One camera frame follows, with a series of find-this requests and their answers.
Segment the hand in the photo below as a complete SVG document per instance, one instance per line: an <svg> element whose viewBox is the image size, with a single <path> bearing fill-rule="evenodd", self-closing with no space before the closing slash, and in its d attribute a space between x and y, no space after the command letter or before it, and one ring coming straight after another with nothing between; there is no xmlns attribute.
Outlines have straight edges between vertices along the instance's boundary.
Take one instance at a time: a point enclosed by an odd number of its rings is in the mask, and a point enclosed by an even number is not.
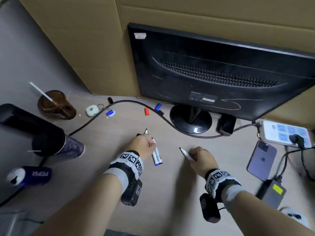
<svg viewBox="0 0 315 236"><path fill-rule="evenodd" d="M156 144L149 137L148 134L142 134L132 139L129 143L127 150L137 151L141 157L141 160L148 159L155 151Z"/></svg>
<svg viewBox="0 0 315 236"><path fill-rule="evenodd" d="M191 158L195 162L191 161L190 166L201 177L205 178L206 174L211 169L218 169L218 163L215 161L214 156L206 149L202 147L196 147L189 152Z"/></svg>

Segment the power strip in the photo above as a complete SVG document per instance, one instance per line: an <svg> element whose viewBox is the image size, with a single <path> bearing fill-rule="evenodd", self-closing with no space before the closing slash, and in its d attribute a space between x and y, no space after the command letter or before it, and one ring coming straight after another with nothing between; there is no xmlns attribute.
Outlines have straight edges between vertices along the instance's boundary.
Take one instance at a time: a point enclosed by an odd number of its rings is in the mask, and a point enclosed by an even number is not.
<svg viewBox="0 0 315 236"><path fill-rule="evenodd" d="M297 127L269 120L263 120L260 127L260 138L266 142L278 143L282 145L297 147L289 140L289 136L298 134L304 138L305 148L312 147L308 130L304 127Z"/></svg>

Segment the blue can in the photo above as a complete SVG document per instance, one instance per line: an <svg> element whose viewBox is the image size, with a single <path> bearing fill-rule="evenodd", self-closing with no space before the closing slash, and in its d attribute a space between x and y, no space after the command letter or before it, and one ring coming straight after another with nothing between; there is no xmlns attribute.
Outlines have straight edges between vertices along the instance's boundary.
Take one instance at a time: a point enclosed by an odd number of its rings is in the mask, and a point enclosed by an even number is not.
<svg viewBox="0 0 315 236"><path fill-rule="evenodd" d="M57 155L72 159L83 155L85 146L78 140L66 135L62 129L54 129L34 136L32 149L38 156Z"/></svg>
<svg viewBox="0 0 315 236"><path fill-rule="evenodd" d="M53 170L49 167L24 166L13 169L7 176L13 186L45 185L51 179Z"/></svg>

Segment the white straw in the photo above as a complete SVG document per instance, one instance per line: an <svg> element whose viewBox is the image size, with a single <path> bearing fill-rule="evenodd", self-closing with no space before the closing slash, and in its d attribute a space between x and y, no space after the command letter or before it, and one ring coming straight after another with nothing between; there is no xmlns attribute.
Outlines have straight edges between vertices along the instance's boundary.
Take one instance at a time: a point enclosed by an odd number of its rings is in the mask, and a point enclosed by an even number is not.
<svg viewBox="0 0 315 236"><path fill-rule="evenodd" d="M33 84L32 82L30 82L30 85L32 85L34 88L37 89L37 91L39 91L42 95L44 95L49 101L53 102L53 99L50 98L47 94L45 94L43 91L40 90L40 88L38 88L35 84Z"/></svg>

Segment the black phone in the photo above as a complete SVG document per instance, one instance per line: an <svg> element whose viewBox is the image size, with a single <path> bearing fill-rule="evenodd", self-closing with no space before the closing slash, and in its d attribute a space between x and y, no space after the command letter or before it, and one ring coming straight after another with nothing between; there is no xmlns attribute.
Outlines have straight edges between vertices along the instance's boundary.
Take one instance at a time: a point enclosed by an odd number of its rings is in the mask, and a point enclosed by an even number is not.
<svg viewBox="0 0 315 236"><path fill-rule="evenodd" d="M262 181L267 180L276 154L277 149L274 146L259 140L247 165L247 171Z"/></svg>

